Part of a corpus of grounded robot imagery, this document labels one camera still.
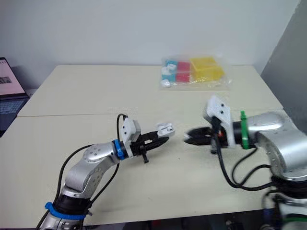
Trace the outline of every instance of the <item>green ring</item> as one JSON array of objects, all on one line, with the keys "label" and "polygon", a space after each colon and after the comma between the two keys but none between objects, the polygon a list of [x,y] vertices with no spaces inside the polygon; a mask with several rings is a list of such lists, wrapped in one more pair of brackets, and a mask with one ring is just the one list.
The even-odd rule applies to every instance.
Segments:
[{"label": "green ring", "polygon": [[249,149],[248,143],[248,126],[247,126],[247,119],[245,116],[245,112],[241,111],[241,135],[242,135],[242,147],[243,149]]},{"label": "green ring", "polygon": [[304,217],[288,217],[283,220],[284,223],[288,222],[307,222],[307,218]]}]

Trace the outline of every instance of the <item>gray wall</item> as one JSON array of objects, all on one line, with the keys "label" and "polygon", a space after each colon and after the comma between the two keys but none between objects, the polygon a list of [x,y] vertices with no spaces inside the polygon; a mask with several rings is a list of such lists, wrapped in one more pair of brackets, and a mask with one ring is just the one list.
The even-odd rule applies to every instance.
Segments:
[{"label": "gray wall", "polygon": [[261,76],[307,133],[307,0],[299,3]]}]

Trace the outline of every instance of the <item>laptop keyboard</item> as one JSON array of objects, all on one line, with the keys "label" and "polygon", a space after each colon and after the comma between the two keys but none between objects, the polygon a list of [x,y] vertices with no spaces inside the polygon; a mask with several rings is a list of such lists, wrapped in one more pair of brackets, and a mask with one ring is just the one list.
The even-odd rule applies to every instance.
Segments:
[{"label": "laptop keyboard", "polygon": [[23,100],[0,102],[0,114],[15,114],[23,102]]}]

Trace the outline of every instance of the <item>small white object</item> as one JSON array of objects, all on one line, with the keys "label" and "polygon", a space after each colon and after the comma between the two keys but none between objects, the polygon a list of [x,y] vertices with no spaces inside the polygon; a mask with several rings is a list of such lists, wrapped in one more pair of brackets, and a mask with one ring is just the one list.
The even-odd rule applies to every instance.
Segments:
[{"label": "small white object", "polygon": [[158,123],[158,137],[171,137],[175,134],[175,129],[172,123]]},{"label": "small white object", "polygon": [[171,75],[171,73],[169,72],[169,69],[167,67],[162,67],[161,73],[162,73],[162,75]]},{"label": "small white object", "polygon": [[162,80],[162,81],[160,82],[160,84],[161,84],[161,86],[162,86],[163,88],[169,88],[169,87],[172,86],[168,79]]},{"label": "small white object", "polygon": [[210,122],[211,118],[214,116],[221,120],[221,126],[226,131],[228,147],[234,148],[236,146],[236,142],[230,107],[215,95],[208,100],[203,117]]},{"label": "small white object", "polygon": [[136,141],[141,134],[141,127],[138,121],[131,120],[127,117],[123,123],[122,128],[120,129],[120,134],[123,139],[127,154],[130,158],[132,158],[133,153],[130,148],[131,142]]},{"label": "small white object", "polygon": [[167,67],[168,71],[174,72],[177,69],[177,66],[174,64],[168,64]]}]

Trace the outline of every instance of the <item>yellow block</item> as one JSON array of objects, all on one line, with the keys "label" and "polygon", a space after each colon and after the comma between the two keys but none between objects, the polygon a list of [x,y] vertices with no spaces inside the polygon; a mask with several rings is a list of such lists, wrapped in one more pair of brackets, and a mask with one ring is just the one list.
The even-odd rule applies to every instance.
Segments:
[{"label": "yellow block", "polygon": [[213,57],[191,58],[190,62],[191,75],[197,82],[216,81],[225,74]]}]

